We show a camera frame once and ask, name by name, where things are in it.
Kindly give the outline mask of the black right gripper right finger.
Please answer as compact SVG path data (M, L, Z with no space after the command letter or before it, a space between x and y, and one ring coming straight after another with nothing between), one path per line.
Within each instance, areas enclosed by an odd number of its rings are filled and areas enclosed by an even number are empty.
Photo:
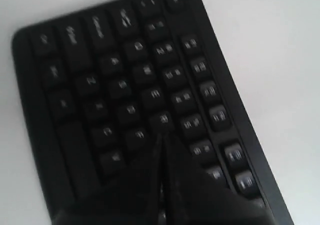
M224 188L174 133L162 137L162 184L169 225L274 225L272 214Z

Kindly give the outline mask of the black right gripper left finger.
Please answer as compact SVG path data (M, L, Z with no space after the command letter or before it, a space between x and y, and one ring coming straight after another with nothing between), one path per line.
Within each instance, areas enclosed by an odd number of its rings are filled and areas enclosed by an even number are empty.
M146 147L119 176L94 194L60 210L54 225L156 225L161 188L163 135Z

